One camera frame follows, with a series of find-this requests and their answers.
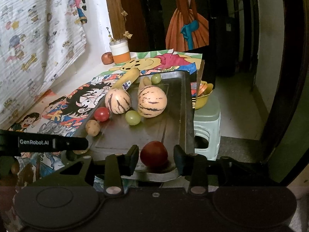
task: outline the banana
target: banana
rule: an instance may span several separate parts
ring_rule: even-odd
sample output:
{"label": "banana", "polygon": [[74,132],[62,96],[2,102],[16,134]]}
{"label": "banana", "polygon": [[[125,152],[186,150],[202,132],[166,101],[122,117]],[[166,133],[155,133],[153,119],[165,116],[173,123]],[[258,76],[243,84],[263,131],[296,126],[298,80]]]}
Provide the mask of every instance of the banana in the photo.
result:
{"label": "banana", "polygon": [[133,82],[137,80],[140,72],[141,71],[138,68],[131,68],[116,83],[114,83],[111,89],[118,88],[127,90],[131,86],[131,84],[133,84]]}
{"label": "banana", "polygon": [[138,91],[143,89],[145,86],[152,85],[150,78],[148,77],[143,77],[141,78],[138,86]]}

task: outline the silver bolt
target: silver bolt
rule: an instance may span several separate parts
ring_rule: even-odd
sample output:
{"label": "silver bolt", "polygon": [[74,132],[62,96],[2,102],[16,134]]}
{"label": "silver bolt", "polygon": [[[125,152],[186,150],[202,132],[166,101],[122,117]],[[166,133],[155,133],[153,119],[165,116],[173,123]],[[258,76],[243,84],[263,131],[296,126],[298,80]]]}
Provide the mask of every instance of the silver bolt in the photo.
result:
{"label": "silver bolt", "polygon": [[160,194],[159,193],[152,193],[152,197],[159,197]]}
{"label": "silver bolt", "polygon": [[204,187],[198,187],[198,186],[191,187],[190,190],[194,194],[203,194],[206,192],[206,189]]}
{"label": "silver bolt", "polygon": [[108,194],[119,194],[120,192],[121,192],[120,187],[108,187],[106,189],[106,193],[108,193]]}

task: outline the baking tray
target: baking tray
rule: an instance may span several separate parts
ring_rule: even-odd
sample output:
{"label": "baking tray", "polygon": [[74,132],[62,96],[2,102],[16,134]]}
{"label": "baking tray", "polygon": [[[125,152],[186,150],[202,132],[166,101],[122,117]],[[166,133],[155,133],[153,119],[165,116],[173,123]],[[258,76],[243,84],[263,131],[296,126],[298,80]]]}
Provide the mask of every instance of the baking tray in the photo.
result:
{"label": "baking tray", "polygon": [[[94,119],[95,110],[105,106],[103,97],[73,135],[86,137],[89,141],[89,151],[83,155],[67,151],[63,153],[62,161],[66,163],[81,156],[91,156],[95,161],[104,160],[110,154],[126,154],[132,145],[138,145],[141,150],[148,142],[158,140],[168,151],[168,166],[160,170],[151,170],[139,159],[134,174],[124,178],[149,182],[166,182],[178,178],[173,159],[174,146],[179,144],[186,153],[194,153],[191,84],[189,73],[185,71],[164,72],[161,76],[162,80],[156,86],[166,93],[167,106],[159,116],[142,118],[138,125],[130,126],[125,120],[125,113],[111,114],[109,120],[100,122],[100,133],[92,137],[87,134],[85,126],[87,121]],[[142,77],[145,76],[140,76],[127,90],[131,98],[130,110],[137,111],[138,86]]]}

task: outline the black circular disc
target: black circular disc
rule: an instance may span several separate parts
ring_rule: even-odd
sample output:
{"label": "black circular disc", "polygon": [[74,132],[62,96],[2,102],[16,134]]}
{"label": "black circular disc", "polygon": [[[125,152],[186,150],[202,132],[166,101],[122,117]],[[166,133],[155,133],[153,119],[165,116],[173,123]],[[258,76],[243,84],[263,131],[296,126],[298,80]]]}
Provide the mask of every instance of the black circular disc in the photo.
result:
{"label": "black circular disc", "polygon": [[61,229],[89,217],[98,207],[93,187],[25,187],[15,197],[15,210],[27,225]]}
{"label": "black circular disc", "polygon": [[297,205],[286,187],[219,187],[213,203],[224,218],[254,229],[289,223]]}

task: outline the stool seat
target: stool seat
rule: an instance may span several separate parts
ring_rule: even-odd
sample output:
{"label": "stool seat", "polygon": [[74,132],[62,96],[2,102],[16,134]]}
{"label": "stool seat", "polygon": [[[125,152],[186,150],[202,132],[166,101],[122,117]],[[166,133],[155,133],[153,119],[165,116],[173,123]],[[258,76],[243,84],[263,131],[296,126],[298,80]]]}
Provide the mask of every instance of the stool seat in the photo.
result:
{"label": "stool seat", "polygon": [[195,148],[195,153],[208,160],[216,160],[220,147],[220,104],[215,95],[209,95],[208,102],[194,112],[194,135],[208,141],[208,147]]}

